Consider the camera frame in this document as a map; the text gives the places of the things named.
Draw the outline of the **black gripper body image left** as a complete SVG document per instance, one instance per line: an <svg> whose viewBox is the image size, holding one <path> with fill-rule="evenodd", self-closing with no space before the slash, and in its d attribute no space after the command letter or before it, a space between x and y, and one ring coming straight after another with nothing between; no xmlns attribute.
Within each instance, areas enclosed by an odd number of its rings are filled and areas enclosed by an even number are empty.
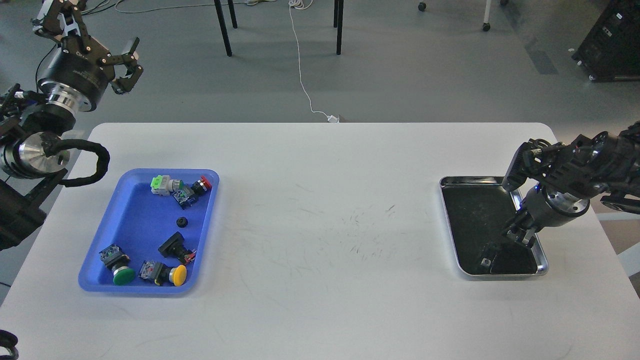
<svg viewBox="0 0 640 360"><path fill-rule="evenodd" d="M115 79L115 70L111 65L103 64L101 59L109 51L100 43L92 41L88 47L91 52L84 53L78 39L64 39L41 77L38 88L42 92L51 92L56 84L70 87L83 96L80 111L91 112L98 107L106 87Z"/></svg>

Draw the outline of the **black right gripper finger b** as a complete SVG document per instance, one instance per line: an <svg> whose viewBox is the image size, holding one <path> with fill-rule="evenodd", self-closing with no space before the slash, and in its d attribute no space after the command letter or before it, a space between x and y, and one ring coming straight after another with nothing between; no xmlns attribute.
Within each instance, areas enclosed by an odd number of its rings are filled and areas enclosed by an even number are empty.
<svg viewBox="0 0 640 360"><path fill-rule="evenodd" d="M524 221L525 217L526 217L525 210L517 210L514 216L508 219L504 224L502 229L502 235L508 236L509 234L512 234L514 236L517 236L518 234L521 234L524 231L522 227L522 222Z"/></svg>

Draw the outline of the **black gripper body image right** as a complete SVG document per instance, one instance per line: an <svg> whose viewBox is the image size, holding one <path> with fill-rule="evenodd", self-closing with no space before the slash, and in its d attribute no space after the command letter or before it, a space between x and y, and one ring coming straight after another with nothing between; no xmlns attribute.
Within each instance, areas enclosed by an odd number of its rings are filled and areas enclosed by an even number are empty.
<svg viewBox="0 0 640 360"><path fill-rule="evenodd" d="M590 199L570 193L534 186L521 201L518 228L538 232L546 227L560 227L583 216L590 208Z"/></svg>

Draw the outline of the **black right gripper finger a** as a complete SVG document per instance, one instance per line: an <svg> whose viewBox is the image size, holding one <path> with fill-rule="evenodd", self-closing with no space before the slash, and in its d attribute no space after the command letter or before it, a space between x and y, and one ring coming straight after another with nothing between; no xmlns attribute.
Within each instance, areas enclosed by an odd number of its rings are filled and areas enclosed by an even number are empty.
<svg viewBox="0 0 640 360"><path fill-rule="evenodd" d="M528 249L533 248L537 243L537 231L537 225L532 220L508 221L503 227L503 235L506 239L512 240Z"/></svg>

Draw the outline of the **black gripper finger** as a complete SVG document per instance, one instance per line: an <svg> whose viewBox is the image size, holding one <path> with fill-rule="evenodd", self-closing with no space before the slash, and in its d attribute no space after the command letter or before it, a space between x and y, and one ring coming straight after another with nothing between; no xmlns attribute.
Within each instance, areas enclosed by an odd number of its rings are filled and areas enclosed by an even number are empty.
<svg viewBox="0 0 640 360"><path fill-rule="evenodd" d="M89 32L83 22L86 0L44 0L37 16L30 19L34 34L61 43L63 38L79 38L80 48L89 52Z"/></svg>
<svg viewBox="0 0 640 360"><path fill-rule="evenodd" d="M140 38L133 38L126 44L126 51L123 54L110 57L112 66L124 65L126 68L125 76L119 76L110 82L112 89L118 95L124 95L132 91L144 72L142 66L138 64L137 47L139 43Z"/></svg>

